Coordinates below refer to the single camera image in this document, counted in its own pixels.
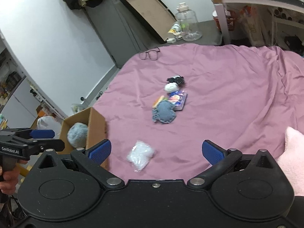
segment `white plastic bag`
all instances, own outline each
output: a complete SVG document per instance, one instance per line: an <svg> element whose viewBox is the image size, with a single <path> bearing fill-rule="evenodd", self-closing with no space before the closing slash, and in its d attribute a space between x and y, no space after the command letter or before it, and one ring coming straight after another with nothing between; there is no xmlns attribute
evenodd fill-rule
<svg viewBox="0 0 304 228"><path fill-rule="evenodd" d="M43 116L37 121L37 129L51 129L55 132L54 139L59 139L61 124L52 116Z"/></svg>
<svg viewBox="0 0 304 228"><path fill-rule="evenodd" d="M148 144L138 140L127 156L127 160L135 166L136 169L134 171L139 172L149 163L154 152L154 149Z"/></svg>

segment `lid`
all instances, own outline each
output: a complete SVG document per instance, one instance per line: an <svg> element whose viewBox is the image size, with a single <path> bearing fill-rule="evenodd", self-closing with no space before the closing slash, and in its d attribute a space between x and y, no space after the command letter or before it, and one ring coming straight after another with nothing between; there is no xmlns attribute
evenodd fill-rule
<svg viewBox="0 0 304 228"><path fill-rule="evenodd" d="M176 23L176 19L161 0L121 0L121 2L159 43L165 43L168 29Z"/></svg>
<svg viewBox="0 0 304 228"><path fill-rule="evenodd" d="M167 43L173 44L176 42L176 38L169 38L166 41L167 41Z"/></svg>
<svg viewBox="0 0 304 228"><path fill-rule="evenodd" d="M179 6L176 9L177 9L178 12L182 12L182 11L188 10L189 6L186 5L185 2L182 2L182 3L179 4Z"/></svg>

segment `human hand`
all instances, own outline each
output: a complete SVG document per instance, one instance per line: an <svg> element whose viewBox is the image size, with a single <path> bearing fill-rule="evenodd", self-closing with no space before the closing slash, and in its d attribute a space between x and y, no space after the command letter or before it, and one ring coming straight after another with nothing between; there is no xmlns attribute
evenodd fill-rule
<svg viewBox="0 0 304 228"><path fill-rule="evenodd" d="M25 160L19 160L20 164L27 164ZM12 195L16 191L16 185L18 183L18 176L20 170L18 167L15 167L12 171L6 171L3 174L3 182L0 182L0 190L2 193L7 195ZM0 175L2 175L2 167L0 166Z"/></svg>

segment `colorful package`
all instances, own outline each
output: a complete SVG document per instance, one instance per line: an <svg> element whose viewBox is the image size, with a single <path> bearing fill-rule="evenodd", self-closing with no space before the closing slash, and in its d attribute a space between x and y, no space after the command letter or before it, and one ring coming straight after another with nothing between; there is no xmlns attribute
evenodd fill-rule
<svg viewBox="0 0 304 228"><path fill-rule="evenodd" d="M188 93L185 90L175 91L169 94L168 101L172 102L175 107L174 111L181 111L184 108Z"/></svg>

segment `bed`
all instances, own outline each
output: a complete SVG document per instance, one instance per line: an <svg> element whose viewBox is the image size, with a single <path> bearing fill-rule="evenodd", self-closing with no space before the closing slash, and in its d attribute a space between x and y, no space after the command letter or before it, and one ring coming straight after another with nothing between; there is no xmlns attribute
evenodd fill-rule
<svg viewBox="0 0 304 228"><path fill-rule="evenodd" d="M304 61L278 47L172 45L157 61L133 56L94 108L107 121L110 171L128 179L184 179L205 170L206 139L228 149L274 158L284 152L290 126L304 132ZM152 104L166 79L182 75L185 107L171 124L152 121ZM136 141L156 150L141 172L127 161Z"/></svg>

